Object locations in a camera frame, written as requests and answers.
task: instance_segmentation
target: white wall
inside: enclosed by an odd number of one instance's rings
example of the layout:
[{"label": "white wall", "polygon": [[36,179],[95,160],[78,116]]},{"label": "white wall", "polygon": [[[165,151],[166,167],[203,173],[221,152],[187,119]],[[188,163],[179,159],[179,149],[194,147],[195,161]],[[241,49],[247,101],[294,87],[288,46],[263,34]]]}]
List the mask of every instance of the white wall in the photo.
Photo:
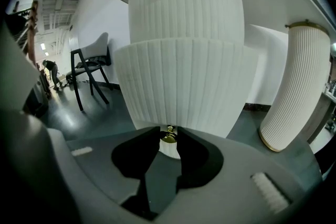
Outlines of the white wall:
[{"label": "white wall", "polygon": [[[90,45],[103,33],[109,34],[112,65],[104,67],[111,83],[118,84],[113,52],[130,43],[128,5],[120,0],[81,0],[72,19],[70,49]],[[247,25],[245,45],[259,51],[259,60],[248,103],[271,105],[279,89],[287,57],[288,35],[275,30]],[[97,81],[104,79],[93,73]],[[78,80],[88,79],[81,75]]]},{"label": "white wall", "polygon": [[285,70],[288,35],[246,25],[245,46],[259,51],[256,74],[246,102],[272,105]]},{"label": "white wall", "polygon": [[[105,66],[104,71],[111,83],[118,83],[113,52],[130,43],[128,4],[120,0],[80,0],[71,24],[73,25],[70,31],[71,49],[90,45],[103,32],[109,34],[108,46],[112,65]],[[95,80],[104,82],[99,71],[94,72],[93,76]]]}]

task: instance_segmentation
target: brass trim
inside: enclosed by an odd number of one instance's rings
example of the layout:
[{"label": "brass trim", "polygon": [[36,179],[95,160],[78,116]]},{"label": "brass trim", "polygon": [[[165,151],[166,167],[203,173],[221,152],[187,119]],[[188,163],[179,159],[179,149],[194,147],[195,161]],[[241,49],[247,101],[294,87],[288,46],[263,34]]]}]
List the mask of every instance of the brass trim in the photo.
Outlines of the brass trim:
[{"label": "brass trim", "polygon": [[310,22],[308,20],[305,20],[303,22],[293,23],[291,25],[285,25],[285,27],[288,27],[289,29],[293,28],[293,27],[298,27],[298,26],[309,26],[309,27],[312,27],[312,28],[316,28],[316,29],[319,29],[322,32],[326,33],[329,36],[328,30],[326,30],[323,26],[320,26],[318,24],[312,23],[312,22]]},{"label": "brass trim", "polygon": [[268,144],[266,142],[266,140],[263,137],[263,134],[261,133],[260,128],[258,128],[258,134],[259,134],[259,137],[260,137],[261,141],[265,144],[265,146],[267,146],[270,150],[272,150],[274,152],[280,152],[280,150],[276,150],[274,147],[270,146],[270,144]]},{"label": "brass trim", "polygon": [[167,131],[163,131],[163,133],[165,133],[166,136],[161,138],[161,140],[166,142],[166,143],[169,143],[169,144],[176,143],[177,142],[177,140],[176,140],[177,135],[174,133],[174,129],[176,129],[175,126],[168,125],[167,126]]}]

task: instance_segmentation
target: baseboard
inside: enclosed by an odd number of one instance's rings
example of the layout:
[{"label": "baseboard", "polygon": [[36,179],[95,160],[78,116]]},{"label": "baseboard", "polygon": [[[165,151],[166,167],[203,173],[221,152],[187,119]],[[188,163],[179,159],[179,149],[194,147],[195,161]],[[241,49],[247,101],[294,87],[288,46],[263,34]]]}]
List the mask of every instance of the baseboard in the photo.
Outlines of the baseboard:
[{"label": "baseboard", "polygon": [[[98,84],[98,86],[100,87],[109,87],[108,84],[106,82],[101,82],[101,81],[96,81],[96,83]],[[120,91],[120,86],[119,84],[114,84],[114,83],[110,83],[110,85],[112,85],[112,87],[115,89],[115,90],[119,90]]]},{"label": "baseboard", "polygon": [[[102,86],[102,87],[108,87],[106,82],[101,82],[101,81],[97,81],[98,86]],[[120,86],[119,84],[114,84],[114,83],[110,83],[114,89],[119,90],[120,91]],[[263,111],[263,112],[268,112],[269,109],[271,108],[270,105],[267,104],[252,104],[252,103],[245,103],[243,110],[246,111]]]},{"label": "baseboard", "polygon": [[252,104],[252,103],[245,103],[243,110],[246,111],[263,111],[268,112],[271,108],[270,105],[267,104]]}]

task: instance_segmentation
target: brass finial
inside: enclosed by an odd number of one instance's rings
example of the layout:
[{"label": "brass finial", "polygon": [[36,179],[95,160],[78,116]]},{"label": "brass finial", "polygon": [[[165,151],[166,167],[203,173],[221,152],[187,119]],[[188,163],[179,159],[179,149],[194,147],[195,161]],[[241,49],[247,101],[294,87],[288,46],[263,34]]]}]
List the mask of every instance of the brass finial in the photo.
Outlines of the brass finial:
[{"label": "brass finial", "polygon": [[161,140],[170,144],[176,143],[177,135],[174,133],[175,126],[168,125],[167,129],[167,131],[164,131],[165,137],[161,138]]}]

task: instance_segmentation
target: white chair backrest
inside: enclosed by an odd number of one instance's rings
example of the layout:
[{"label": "white chair backrest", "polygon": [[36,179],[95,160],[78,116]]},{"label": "white chair backrest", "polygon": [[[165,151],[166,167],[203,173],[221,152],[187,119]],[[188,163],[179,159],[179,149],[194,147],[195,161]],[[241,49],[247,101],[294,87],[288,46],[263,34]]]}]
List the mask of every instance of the white chair backrest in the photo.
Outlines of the white chair backrest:
[{"label": "white chair backrest", "polygon": [[108,38],[109,34],[105,32],[94,43],[81,48],[84,59],[95,56],[106,56]]}]

